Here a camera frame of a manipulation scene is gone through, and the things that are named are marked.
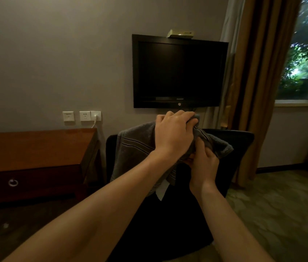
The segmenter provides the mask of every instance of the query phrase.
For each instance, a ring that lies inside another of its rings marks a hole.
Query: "hand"
[[[158,115],[155,124],[155,151],[171,159],[174,163],[188,150],[193,136],[193,127],[198,119],[187,121],[194,112],[183,110],[173,113],[169,111],[166,115]]]
[[[192,169],[192,178],[189,183],[190,191],[201,202],[201,193],[203,189],[217,189],[216,188],[216,174],[219,164],[219,159],[207,147],[204,142],[197,137],[195,140],[196,153],[193,161],[184,161]]]

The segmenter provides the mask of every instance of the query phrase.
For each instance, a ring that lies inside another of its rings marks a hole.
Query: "window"
[[[302,0],[277,99],[308,99],[308,0]]]

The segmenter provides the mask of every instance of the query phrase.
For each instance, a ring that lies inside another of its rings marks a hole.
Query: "wooden desk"
[[[82,200],[95,160],[101,169],[97,129],[0,133],[0,202],[69,193]]]

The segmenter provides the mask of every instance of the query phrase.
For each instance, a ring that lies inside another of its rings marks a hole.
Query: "electrical outlet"
[[[102,120],[102,112],[101,111],[91,111],[91,120],[101,121]]]
[[[90,121],[91,111],[80,111],[80,121]]]
[[[75,121],[74,111],[63,111],[63,120],[64,121]]]

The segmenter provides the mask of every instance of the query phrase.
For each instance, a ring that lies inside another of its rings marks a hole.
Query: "towel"
[[[195,153],[195,139],[200,137],[205,146],[210,148],[214,154],[219,158],[223,158],[233,151],[233,147],[216,136],[207,134],[203,130],[194,126],[193,128],[194,140],[187,152],[170,168],[168,169],[156,182],[147,196],[150,196],[160,186],[163,180],[167,180],[171,185],[176,183],[176,167],[189,157],[190,154]],[[155,149],[155,122],[145,123],[124,131],[118,134],[115,165],[110,181],[115,180],[127,171],[134,168],[142,162]]]

